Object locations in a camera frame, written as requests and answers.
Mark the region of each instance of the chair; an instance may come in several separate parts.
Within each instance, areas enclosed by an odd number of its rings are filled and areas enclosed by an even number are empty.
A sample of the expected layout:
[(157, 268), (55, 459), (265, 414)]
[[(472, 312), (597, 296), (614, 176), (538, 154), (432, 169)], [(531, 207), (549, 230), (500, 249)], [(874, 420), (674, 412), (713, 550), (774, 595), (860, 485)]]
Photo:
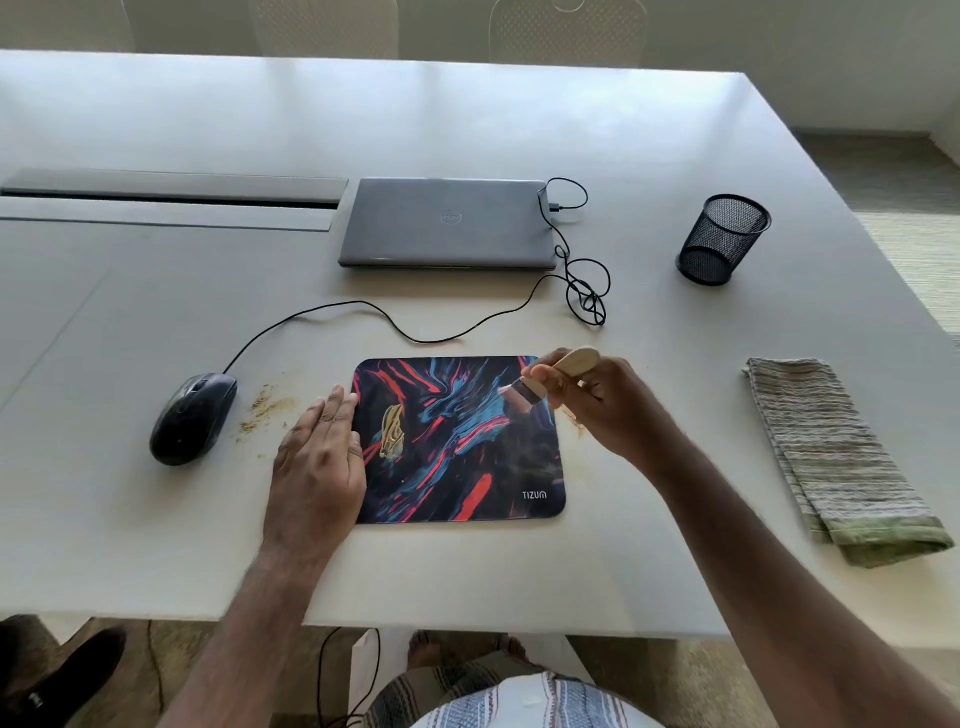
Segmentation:
[(132, 52), (123, 0), (0, 0), (0, 48)]
[(396, 59), (396, 0), (250, 0), (264, 56)]
[(491, 62), (640, 65), (647, 11), (638, 0), (573, 0), (569, 9), (557, 2), (498, 0), (490, 15)]

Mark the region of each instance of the laptop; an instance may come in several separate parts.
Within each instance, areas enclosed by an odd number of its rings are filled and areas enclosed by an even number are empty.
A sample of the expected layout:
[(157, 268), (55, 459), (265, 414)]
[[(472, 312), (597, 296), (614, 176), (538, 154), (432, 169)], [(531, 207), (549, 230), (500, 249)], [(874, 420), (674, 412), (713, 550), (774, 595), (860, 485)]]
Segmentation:
[(347, 225), (343, 266), (557, 267), (544, 182), (364, 179)]

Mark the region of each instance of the computer mouse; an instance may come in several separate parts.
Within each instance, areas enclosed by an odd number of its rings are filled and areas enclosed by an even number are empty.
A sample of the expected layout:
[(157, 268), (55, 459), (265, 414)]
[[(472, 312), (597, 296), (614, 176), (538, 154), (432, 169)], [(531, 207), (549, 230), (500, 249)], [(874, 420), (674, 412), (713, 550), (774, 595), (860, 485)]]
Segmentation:
[(228, 375), (187, 379), (167, 402), (150, 436), (150, 452), (164, 465), (186, 465), (210, 451), (237, 396)]

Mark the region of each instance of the forearm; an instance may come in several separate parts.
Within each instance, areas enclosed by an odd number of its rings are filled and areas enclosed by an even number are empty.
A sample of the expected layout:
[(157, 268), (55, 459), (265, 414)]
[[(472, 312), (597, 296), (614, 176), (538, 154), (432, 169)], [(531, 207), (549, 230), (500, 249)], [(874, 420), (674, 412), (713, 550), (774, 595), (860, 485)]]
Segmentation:
[(257, 556), (160, 728), (266, 728), (315, 584), (269, 553)]
[(957, 726), (947, 699), (834, 598), (692, 445), (651, 477), (780, 726)]

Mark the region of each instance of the mouse pad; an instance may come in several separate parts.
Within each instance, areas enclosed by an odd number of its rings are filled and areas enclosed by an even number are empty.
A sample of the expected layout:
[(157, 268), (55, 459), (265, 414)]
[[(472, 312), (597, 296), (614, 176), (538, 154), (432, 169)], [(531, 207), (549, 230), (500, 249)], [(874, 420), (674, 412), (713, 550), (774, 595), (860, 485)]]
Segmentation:
[(521, 414), (497, 389), (534, 356), (368, 359), (353, 375), (367, 467), (360, 523), (500, 521), (566, 505), (546, 402)]

